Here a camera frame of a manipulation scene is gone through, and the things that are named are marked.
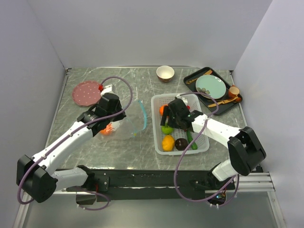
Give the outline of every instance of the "white backdrop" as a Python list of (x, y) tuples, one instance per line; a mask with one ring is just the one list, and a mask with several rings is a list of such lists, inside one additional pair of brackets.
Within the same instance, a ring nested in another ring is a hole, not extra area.
[(304, 227), (303, 12), (303, 0), (274, 0), (233, 73), (289, 228)]
[(0, 227), (10, 228), (17, 161), (43, 150), (65, 70), (26, 1), (1, 1), (0, 31)]
[(234, 69), (271, 0), (28, 0), (64, 66)]

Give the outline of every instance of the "black tray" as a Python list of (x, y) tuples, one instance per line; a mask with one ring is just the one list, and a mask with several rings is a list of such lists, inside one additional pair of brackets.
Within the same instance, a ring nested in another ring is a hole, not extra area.
[[(191, 74), (191, 75), (189, 75), (189, 76), (186, 76), (186, 77), (184, 78), (184, 84), (185, 84), (191, 91), (197, 92), (197, 91), (196, 91), (196, 88), (195, 88), (195, 82), (196, 82), (196, 81), (194, 81), (194, 82), (192, 82), (192, 83), (190, 83), (190, 84), (187, 84), (186, 82), (188, 82), (189, 80), (196, 79), (196, 78), (198, 78), (198, 77), (204, 75), (204, 74), (205, 74), (207, 71), (209, 71), (209, 70), (212, 71), (212, 73), (211, 73), (210, 75), (214, 75), (214, 76), (220, 78), (220, 79), (225, 83), (225, 85), (226, 85), (226, 93), (225, 93), (225, 95), (224, 95), (222, 98), (220, 98), (220, 100), (229, 99), (230, 97), (228, 97), (228, 90), (229, 90), (229, 88), (231, 87), (231, 85), (229, 85), (228, 82), (226, 82), (220, 75), (218, 75), (218, 74), (217, 74), (212, 68), (210, 68), (210, 67), (204, 67), (204, 68), (202, 68), (202, 69), (200, 69), (200, 70), (194, 72), (193, 74)], [(202, 101), (202, 103), (204, 103), (204, 105), (205, 105), (211, 112), (215, 111), (216, 107), (212, 107), (212, 108), (209, 108), (209, 107), (208, 107), (208, 105), (214, 103), (213, 101), (211, 101), (211, 100), (209, 100), (209, 99), (203, 97), (202, 95), (197, 95), (197, 96), (198, 96), (198, 98)], [(230, 102), (230, 103), (227, 103), (227, 104), (220, 104), (220, 105), (218, 106), (218, 111), (217, 111), (214, 115), (221, 115), (221, 114), (223, 114), (224, 112), (228, 111), (228, 110), (229, 110), (230, 108), (232, 108), (233, 106), (237, 105), (238, 103), (236, 103), (236, 102)]]

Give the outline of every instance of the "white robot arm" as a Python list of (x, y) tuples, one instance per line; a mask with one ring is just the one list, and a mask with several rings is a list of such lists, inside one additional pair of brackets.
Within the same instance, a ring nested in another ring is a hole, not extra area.
[[(110, 88), (106, 88), (104, 88), (106, 92), (111, 92)], [(56, 171), (56, 169), (77, 147), (93, 138), (110, 122), (122, 120), (125, 113), (83, 127), (73, 135), (72, 132), (75, 129), (94, 119), (115, 114), (121, 110), (118, 96), (112, 93), (104, 93), (97, 105), (82, 113), (71, 128), (46, 149), (31, 158), (24, 155), (19, 159), (17, 184), (20, 184), (29, 167), (38, 159), (44, 157), (44, 160), (32, 170), (22, 185), (23, 190), (37, 202), (47, 200), (56, 190), (72, 186), (89, 186), (91, 188), (94, 183), (94, 173), (87, 167), (78, 166), (64, 171)], [(207, 119), (207, 116), (201, 112), (193, 111), (190, 113), (184, 99), (181, 98), (175, 99), (169, 103), (169, 106), (165, 107), (161, 125), (166, 122), (167, 115), (165, 113), (169, 116), (169, 126), (197, 133), (202, 130)], [(217, 182), (218, 186), (218, 183), (220, 185), (220, 182), (236, 174), (248, 175), (266, 157), (263, 147), (251, 128), (239, 129), (209, 119), (203, 134), (226, 146), (230, 155), (230, 159), (210, 170), (209, 175), (212, 183), (208, 183), (209, 187), (215, 186), (213, 185), (214, 182)], [(67, 135), (69, 135), (69, 138), (46, 157), (45, 154)]]

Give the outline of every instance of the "light green plate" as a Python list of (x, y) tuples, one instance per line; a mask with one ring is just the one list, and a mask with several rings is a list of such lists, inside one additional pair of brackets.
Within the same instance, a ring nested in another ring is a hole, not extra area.
[(214, 75), (203, 75), (196, 80), (195, 88), (198, 92), (210, 95), (213, 99), (220, 99), (226, 93), (225, 83)]

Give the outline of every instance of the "red plate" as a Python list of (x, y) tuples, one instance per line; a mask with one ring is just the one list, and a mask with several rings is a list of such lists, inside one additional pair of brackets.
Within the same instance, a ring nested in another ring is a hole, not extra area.
[(100, 84), (96, 81), (79, 83), (72, 92), (73, 101), (80, 106), (91, 106), (100, 100)]

